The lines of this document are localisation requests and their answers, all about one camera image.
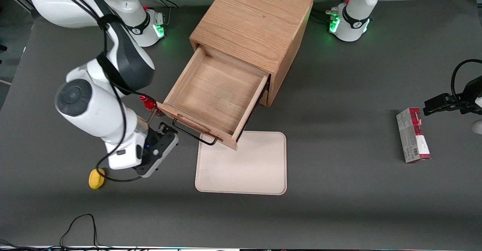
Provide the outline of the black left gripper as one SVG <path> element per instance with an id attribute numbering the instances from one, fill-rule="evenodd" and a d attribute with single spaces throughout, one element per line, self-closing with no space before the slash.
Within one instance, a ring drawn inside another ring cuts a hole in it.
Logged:
<path id="1" fill-rule="evenodd" d="M 476 103 L 477 98 L 481 98 L 482 92 L 482 76 L 479 76 L 467 83 L 463 92 L 458 93 L 459 101 L 462 103 L 462 108 L 456 103 L 456 97 L 449 93 L 442 93 L 437 96 L 438 100 L 427 100 L 424 102 L 424 115 L 442 111 L 456 111 L 460 110 L 460 114 L 482 114 L 481 104 Z"/>

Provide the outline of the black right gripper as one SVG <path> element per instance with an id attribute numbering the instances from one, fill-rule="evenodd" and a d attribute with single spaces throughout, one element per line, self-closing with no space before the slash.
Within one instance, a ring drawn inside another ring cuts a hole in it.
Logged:
<path id="1" fill-rule="evenodd" d="M 158 130 L 155 131 L 152 128 L 149 128 L 148 135 L 145 141 L 145 149 L 146 150 L 165 150 L 168 147 L 168 138 L 167 134 L 178 134 L 178 131 L 174 129 L 172 126 L 168 126 L 164 122 L 160 122 L 158 125 Z"/>

